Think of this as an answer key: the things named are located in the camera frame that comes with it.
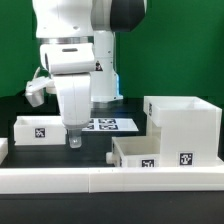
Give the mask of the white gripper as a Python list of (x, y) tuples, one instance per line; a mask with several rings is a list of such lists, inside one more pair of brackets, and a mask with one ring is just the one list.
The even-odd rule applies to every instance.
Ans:
[(53, 80), (62, 123), (69, 130), (70, 147), (79, 148), (82, 145), (80, 129), (90, 120), (90, 74), (56, 75)]

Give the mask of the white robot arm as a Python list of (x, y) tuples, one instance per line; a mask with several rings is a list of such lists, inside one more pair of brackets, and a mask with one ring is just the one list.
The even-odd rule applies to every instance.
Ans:
[(40, 40), (41, 67), (26, 87), (34, 106), (42, 92), (57, 96), (72, 148), (82, 145), (91, 106), (121, 98), (114, 68), (115, 34), (130, 32), (144, 19), (147, 0), (32, 0)]

